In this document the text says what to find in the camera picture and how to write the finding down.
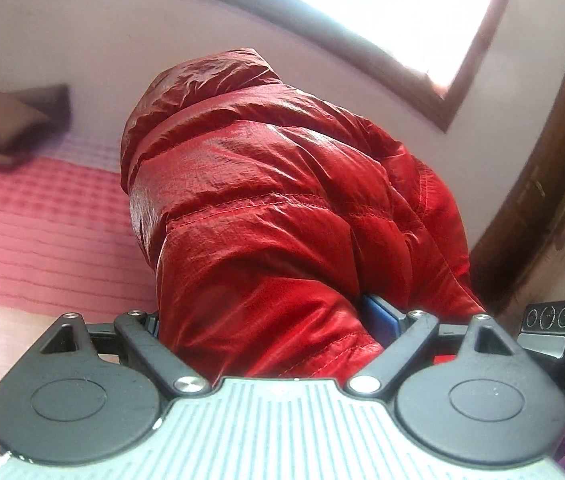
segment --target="round sensor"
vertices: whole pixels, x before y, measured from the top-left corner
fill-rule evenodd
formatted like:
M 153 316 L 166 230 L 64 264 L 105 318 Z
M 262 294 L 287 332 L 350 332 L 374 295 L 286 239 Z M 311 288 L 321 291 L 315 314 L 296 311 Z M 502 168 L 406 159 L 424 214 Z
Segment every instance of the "round sensor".
M 554 319 L 556 319 L 556 311 L 554 308 L 552 306 L 543 308 L 543 313 L 541 314 L 541 328 L 547 330 L 554 324 Z
M 565 328 L 565 306 L 563 307 L 563 309 L 560 311 L 559 314 L 559 326 L 561 328 Z
M 527 314 L 527 320 L 526 320 L 527 326 L 531 328 L 536 324 L 537 321 L 538 321 L 538 311 L 535 308 L 533 308 Z

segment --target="wooden door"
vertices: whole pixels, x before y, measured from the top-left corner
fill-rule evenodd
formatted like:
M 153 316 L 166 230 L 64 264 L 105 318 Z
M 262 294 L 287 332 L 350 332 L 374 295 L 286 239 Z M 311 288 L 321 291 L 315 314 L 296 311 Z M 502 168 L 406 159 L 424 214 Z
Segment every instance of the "wooden door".
M 474 290 L 493 313 L 507 302 L 523 269 L 552 234 L 564 198 L 565 76 L 527 164 L 470 254 Z

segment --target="shiny nylon fabric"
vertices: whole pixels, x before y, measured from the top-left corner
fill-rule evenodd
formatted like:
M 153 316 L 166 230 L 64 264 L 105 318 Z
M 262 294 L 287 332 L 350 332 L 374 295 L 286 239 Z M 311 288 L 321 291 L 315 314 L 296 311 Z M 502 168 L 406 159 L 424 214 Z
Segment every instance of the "shiny nylon fabric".
M 442 181 L 253 50 L 158 76 L 125 127 L 121 178 L 160 339 L 211 381 L 344 381 L 382 350 L 357 319 L 363 293 L 448 322 L 482 311 Z

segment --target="white wall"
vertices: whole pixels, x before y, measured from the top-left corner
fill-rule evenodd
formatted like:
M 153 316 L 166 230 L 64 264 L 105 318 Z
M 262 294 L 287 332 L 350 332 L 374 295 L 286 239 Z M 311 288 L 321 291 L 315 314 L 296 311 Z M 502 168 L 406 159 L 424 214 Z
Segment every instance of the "white wall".
M 214 0 L 0 0 L 0 89 L 69 82 L 74 130 L 112 142 L 158 72 L 240 46 L 255 48 L 289 84 L 404 140 L 456 195 L 473 244 L 515 182 L 559 88 L 565 0 L 511 0 L 446 135 L 341 60 Z

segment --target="ribbed gray surface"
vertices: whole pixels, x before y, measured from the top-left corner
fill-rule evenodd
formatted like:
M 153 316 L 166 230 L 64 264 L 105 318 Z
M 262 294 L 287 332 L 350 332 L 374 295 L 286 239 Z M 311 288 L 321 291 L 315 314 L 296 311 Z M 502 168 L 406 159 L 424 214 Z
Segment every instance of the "ribbed gray surface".
M 553 480 L 549 459 L 508 471 L 444 462 L 406 439 L 383 405 L 331 380 L 227 379 L 182 399 L 152 435 L 120 456 L 71 468 L 4 458 L 0 480 Z

